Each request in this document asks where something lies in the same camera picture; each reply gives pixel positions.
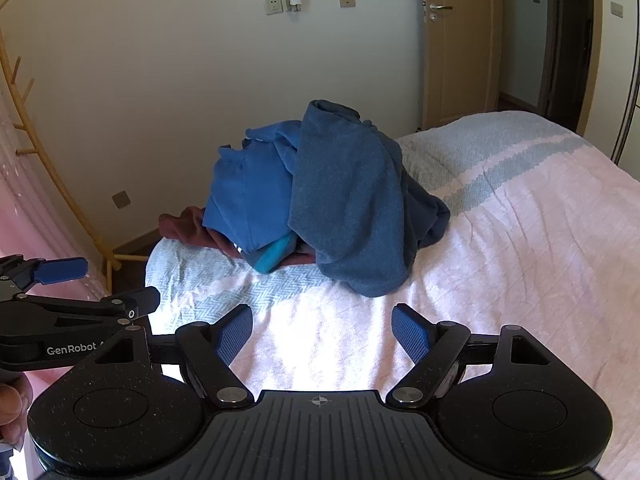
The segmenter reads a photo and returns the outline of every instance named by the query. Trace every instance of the pile of clothes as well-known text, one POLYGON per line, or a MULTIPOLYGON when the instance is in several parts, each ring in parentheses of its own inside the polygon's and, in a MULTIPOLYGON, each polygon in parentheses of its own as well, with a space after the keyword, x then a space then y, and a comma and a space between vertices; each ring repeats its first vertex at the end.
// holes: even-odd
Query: pile of clothes
POLYGON ((398 143, 329 101, 309 103, 302 121, 248 130, 241 150, 220 148, 213 174, 206 208, 162 215, 163 236, 258 272, 315 262, 371 298, 404 283, 450 217, 405 171, 398 143))

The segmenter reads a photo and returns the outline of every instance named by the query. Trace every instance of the metal pivot screw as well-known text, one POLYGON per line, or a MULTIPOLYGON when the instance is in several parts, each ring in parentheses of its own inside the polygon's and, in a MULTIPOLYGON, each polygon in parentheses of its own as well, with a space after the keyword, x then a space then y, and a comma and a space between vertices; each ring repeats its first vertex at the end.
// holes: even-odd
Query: metal pivot screw
POLYGON ((236 388, 234 386, 230 386, 228 388, 222 388, 221 390, 219 390, 217 396, 220 402, 234 405, 238 402, 246 400, 249 395, 244 388, 236 388))
POLYGON ((397 388, 393 392, 393 398, 401 404, 415 404, 423 397, 422 392, 418 388, 412 388, 410 386, 397 388))

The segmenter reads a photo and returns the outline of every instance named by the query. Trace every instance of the pink curtain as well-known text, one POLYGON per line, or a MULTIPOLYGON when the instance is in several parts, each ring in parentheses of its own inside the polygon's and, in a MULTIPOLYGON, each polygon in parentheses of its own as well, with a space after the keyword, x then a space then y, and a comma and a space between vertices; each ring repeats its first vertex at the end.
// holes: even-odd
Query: pink curtain
MULTIPOLYGON (((23 147, 18 136, 26 134, 14 129, 6 102, 3 95, 0 99, 0 256, 23 254, 25 258, 47 260, 82 256, 33 171, 32 164, 40 163, 37 155, 15 155, 15 150, 23 147)), ((30 293, 73 300, 98 300, 106 296, 93 266, 82 280, 37 285, 30 293)), ((59 368, 29 372, 34 395, 42 393, 65 371, 59 368)), ((42 470, 28 438, 25 456, 29 478, 37 478, 42 470)))

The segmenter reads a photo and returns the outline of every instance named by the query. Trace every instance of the human hand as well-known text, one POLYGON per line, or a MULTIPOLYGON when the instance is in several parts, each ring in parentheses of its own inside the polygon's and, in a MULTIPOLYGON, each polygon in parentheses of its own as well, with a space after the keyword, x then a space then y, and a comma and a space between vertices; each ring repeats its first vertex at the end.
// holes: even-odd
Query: human hand
POLYGON ((0 436, 18 451, 27 431, 27 409, 33 401, 33 389, 25 374, 11 384, 0 384, 0 436))

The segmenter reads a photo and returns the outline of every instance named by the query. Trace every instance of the bedspread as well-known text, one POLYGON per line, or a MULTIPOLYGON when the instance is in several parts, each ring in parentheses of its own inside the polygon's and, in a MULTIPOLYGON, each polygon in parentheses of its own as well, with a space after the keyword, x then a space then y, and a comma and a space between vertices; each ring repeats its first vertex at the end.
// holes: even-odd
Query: bedspread
POLYGON ((523 112, 481 114, 399 139, 408 172, 452 219, 395 293, 364 298, 315 265, 263 276, 219 251, 164 240, 147 267, 154 332, 238 303, 254 333, 232 364, 262 389, 379 389, 412 366, 390 313, 407 303, 476 333, 519 324, 593 387, 614 417, 599 471, 640 478, 640 183, 571 132, 523 112))

